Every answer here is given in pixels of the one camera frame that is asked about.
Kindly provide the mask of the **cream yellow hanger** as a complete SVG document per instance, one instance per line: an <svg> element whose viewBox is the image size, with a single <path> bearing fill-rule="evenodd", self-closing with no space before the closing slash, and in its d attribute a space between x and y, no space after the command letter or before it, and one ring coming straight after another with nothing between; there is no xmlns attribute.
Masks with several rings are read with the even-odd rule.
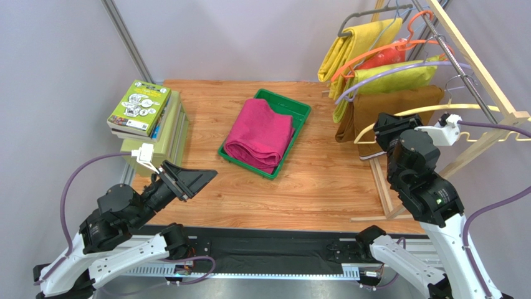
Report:
<svg viewBox="0 0 531 299"><path fill-rule="evenodd" d="M488 105L488 108L492 112L500 112L500 108L499 107ZM478 104L451 103L451 98L450 98L448 103L444 104L444 105L432 105L432 106L419 107L419 108L415 108L415 109L404 110L404 111L401 111L399 113L395 113L394 115L405 116L405 115L418 114L418 113L424 113L424 112L435 112L435 111L445 111L445 112L447 112L448 110L458 110L458 109L461 109L461 110L479 110L480 107L479 107ZM530 142L530 133L526 133L526 132L522 131L521 129L517 130L516 128L513 128L513 129L501 128L500 124L498 124L496 126L492 125L492 124L491 125L487 125L485 123L483 123L483 124L480 123L479 125L478 124L472 125L471 123L465 124L463 120L461 120L459 122L459 124L461 124L461 123L463 125L466 125L466 126L492 128L492 129L497 129L497 130L505 130L505 131L508 132L508 133L502 133L501 139L498 139L496 142L505 142L505 141L509 140L512 135L514 135L514 140L515 141L518 141L518 142ZM368 125L366 128L362 129L361 132L358 134L358 136L354 139L353 143L357 144L357 145L376 144L375 137L371 141L360 141L365 134L367 134L370 130L373 129L373 125L374 124ZM466 142L468 142L468 143L475 143L475 142L479 141L479 140L471 139L471 134L468 131L461 131L461 134L460 134L458 140L460 140L461 137L463 137L463 136L464 136L464 140L466 140Z"/></svg>

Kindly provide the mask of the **pink trousers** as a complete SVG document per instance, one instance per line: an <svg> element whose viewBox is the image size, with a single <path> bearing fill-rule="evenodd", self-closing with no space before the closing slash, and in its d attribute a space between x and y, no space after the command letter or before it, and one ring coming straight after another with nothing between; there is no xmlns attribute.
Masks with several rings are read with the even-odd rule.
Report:
<svg viewBox="0 0 531 299"><path fill-rule="evenodd" d="M294 134L293 116L276 113L264 99L244 102L225 142L228 156L272 174Z"/></svg>

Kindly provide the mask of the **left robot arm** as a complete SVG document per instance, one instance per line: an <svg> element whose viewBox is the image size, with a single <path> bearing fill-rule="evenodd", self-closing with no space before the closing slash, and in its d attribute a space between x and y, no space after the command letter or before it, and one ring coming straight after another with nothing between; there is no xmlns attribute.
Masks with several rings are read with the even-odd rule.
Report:
<svg viewBox="0 0 531 299"><path fill-rule="evenodd" d="M216 176L213 169L185 169L167 160L141 193L116 184L80 224L68 247L52 262L33 268L36 298L92 298L96 290L144 263L195 260L181 224L172 223L142 243L119 250L169 203L193 198Z"/></svg>

